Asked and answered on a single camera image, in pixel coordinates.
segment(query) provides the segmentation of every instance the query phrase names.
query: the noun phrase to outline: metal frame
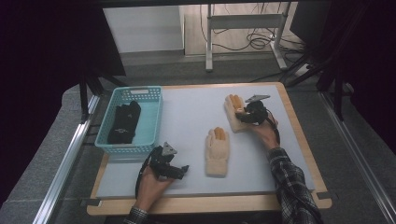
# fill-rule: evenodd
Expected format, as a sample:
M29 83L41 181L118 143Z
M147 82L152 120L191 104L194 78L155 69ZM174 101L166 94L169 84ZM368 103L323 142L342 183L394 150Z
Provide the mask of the metal frame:
M70 145L64 155L64 159L62 160L61 165L59 166L59 169L52 180L49 190L47 191L47 195L35 216L35 220L33 221L34 224L42 224L49 221L50 215L52 214L55 204L57 203L59 195L64 187L64 183L74 164L79 149L81 148L85 134L90 127L92 114L94 113L99 100L99 96L93 96L91 98L89 103L89 116L84 123L78 125L73 139L71 140Z
M206 72L213 71L212 30L249 28L277 28L275 39L270 42L270 46L279 68L286 70L288 67L280 53L279 42L289 16L290 4L291 2L288 2L282 14L231 16L212 16L212 5L207 5Z
M366 182L367 187L372 192L385 219L387 220L388 223L392 223L392 224L396 223L396 209L391 198L386 193L382 184L375 177L375 174L373 173L366 159L364 159L364 156L361 154L358 145L356 144L355 140L350 134L345 123L341 121L338 118L338 116L334 113L332 109L333 108L332 100L327 94L323 92L320 92L319 96L323 104L325 104L325 107L327 108L327 111L329 112L329 115L332 118L335 127L343 137L344 142L346 143L346 147L352 156L352 159L354 160L356 166L361 172L361 175L364 181Z

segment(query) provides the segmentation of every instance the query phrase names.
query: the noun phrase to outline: black curtain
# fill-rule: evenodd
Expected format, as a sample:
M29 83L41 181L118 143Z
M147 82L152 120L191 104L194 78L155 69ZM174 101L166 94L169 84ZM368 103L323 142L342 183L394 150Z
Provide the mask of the black curtain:
M372 1L342 60L352 104L396 153L395 11L393 1Z
M0 3L1 202L82 77L125 76L103 10L56 1Z

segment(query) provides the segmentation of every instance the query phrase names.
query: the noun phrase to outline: white board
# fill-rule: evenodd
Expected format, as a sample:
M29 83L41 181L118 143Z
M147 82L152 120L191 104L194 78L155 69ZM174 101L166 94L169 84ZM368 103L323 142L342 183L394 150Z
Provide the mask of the white board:
M309 189L314 183L307 168L297 138L291 127L285 106L275 85L221 88L163 90L163 114L159 144L166 141L177 150L171 164L189 165L182 180L175 181L165 196L244 195L275 192L263 145L255 133L233 133L224 110L224 99L238 94L244 100L254 94L269 94L264 105L278 120L281 146L291 160L303 169ZM230 135L231 152L228 174L210 177L205 174L205 138L210 129L223 128ZM97 191L98 198L134 197L134 185L142 161L110 156Z

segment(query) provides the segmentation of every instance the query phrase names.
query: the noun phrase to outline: sleeve cuff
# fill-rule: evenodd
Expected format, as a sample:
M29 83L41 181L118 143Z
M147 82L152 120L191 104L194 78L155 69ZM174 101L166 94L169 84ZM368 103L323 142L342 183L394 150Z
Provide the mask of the sleeve cuff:
M271 165L274 165L276 163L280 163L282 161L290 162L290 158L288 156L288 153L283 147L276 147L273 149L267 150L267 157L268 161L270 162Z
M124 219L124 224L143 224L147 222L149 213L133 207L131 212L129 213L128 217Z

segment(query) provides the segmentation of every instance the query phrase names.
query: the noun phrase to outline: plastic basket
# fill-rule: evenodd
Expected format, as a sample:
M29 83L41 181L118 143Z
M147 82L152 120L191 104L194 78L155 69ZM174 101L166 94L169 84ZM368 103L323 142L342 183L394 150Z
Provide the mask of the plastic basket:
M108 134L115 119L117 105L128 105L132 100L141 107L135 136L131 144L109 144ZM148 155L157 145L163 109L163 90L159 86L116 88L111 95L95 145L108 154Z

